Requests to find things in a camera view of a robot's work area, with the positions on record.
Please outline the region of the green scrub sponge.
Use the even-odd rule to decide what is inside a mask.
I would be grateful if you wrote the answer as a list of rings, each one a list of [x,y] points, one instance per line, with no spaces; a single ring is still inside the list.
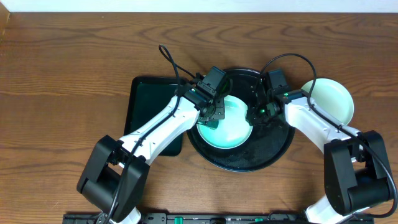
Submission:
[[[218,120],[205,121],[204,125],[210,129],[216,129],[219,125]]]

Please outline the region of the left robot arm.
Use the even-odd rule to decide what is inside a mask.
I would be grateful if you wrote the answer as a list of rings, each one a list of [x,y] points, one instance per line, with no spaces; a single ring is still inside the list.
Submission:
[[[106,214],[106,223],[138,223],[150,165],[179,135],[198,121],[209,121],[228,94],[229,83],[203,81],[177,88],[165,108],[118,140],[105,135],[94,146],[77,191]]]

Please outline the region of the mint green plate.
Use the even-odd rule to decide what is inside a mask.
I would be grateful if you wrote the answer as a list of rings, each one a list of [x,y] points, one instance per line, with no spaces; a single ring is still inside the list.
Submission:
[[[311,98],[325,117],[334,123],[349,124],[354,115],[354,101],[349,91],[340,83],[319,78],[315,82]]]
[[[243,144],[253,127],[246,121],[248,106],[235,96],[224,98],[225,117],[218,120],[216,129],[197,124],[199,135],[209,145],[220,149],[232,149]]]

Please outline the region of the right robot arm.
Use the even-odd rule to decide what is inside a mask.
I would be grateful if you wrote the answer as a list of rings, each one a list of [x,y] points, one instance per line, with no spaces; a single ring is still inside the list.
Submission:
[[[324,155],[325,196],[306,209],[310,223],[344,223],[390,200],[388,212],[372,217],[386,218],[396,211],[397,186],[379,133],[363,133],[338,121],[304,90],[279,88],[254,94],[256,102],[246,116],[249,124],[285,121]]]

